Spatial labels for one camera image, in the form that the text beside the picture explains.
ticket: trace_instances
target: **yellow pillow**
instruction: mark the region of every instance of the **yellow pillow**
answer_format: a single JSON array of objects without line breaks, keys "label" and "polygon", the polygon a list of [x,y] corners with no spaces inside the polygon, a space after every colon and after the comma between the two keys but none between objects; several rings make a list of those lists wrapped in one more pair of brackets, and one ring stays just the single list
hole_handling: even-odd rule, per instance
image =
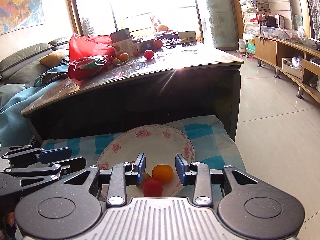
[{"label": "yellow pillow", "polygon": [[40,63],[46,67],[53,68],[59,65],[63,58],[69,55],[69,50],[67,49],[57,49],[51,52],[48,56],[42,58]]}]

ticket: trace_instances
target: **glossy tabletop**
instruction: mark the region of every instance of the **glossy tabletop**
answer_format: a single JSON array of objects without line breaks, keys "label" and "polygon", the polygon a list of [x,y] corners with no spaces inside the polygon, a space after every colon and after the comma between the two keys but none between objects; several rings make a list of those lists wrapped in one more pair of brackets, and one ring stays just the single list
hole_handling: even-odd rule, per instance
[{"label": "glossy tabletop", "polygon": [[162,48],[155,52],[153,59],[147,60],[143,56],[132,57],[126,64],[103,71],[82,82],[66,78],[22,110],[21,114],[28,115],[39,108],[79,93],[150,75],[207,67],[217,67],[221,70],[237,69],[239,67],[235,66],[241,64],[243,60],[240,58],[199,42],[185,47],[177,45],[173,48]]}]

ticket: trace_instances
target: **cabinet door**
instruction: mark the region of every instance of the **cabinet door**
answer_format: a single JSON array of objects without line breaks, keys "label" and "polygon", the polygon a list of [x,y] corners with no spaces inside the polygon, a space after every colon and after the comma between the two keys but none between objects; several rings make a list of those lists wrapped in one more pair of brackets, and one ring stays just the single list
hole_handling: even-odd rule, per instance
[{"label": "cabinet door", "polygon": [[277,62],[277,42],[267,38],[254,38],[255,56],[271,65]]}]

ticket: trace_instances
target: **gray leather sofa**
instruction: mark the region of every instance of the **gray leather sofa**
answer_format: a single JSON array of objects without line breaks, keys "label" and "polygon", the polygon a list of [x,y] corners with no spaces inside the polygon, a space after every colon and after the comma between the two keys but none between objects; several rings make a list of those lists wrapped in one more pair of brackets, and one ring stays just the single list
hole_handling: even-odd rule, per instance
[{"label": "gray leather sofa", "polygon": [[61,37],[49,43],[40,43],[19,50],[0,62],[0,86],[4,84],[34,85],[35,79],[48,68],[40,59],[57,49],[68,49],[70,37]]}]

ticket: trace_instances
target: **coffee table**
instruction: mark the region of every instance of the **coffee table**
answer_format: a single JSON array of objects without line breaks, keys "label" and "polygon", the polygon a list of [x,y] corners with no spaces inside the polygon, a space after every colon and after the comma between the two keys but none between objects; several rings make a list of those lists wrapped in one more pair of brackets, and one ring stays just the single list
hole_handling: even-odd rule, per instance
[{"label": "coffee table", "polygon": [[234,140],[243,60],[202,43],[174,46],[77,82],[69,78],[21,114],[42,143],[216,115]]}]

